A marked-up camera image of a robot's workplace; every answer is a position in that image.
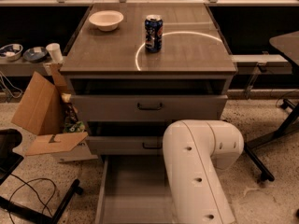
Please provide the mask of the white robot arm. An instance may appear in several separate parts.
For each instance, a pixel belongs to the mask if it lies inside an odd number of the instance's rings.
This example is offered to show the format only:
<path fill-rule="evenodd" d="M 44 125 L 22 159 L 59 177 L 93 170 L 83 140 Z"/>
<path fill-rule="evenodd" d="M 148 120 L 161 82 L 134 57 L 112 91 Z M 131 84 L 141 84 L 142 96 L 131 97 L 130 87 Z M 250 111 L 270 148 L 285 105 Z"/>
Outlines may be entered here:
<path fill-rule="evenodd" d="M 233 224 L 217 172 L 241 155 L 244 139 L 220 120 L 180 120 L 164 132 L 163 154 L 177 224 Z"/>

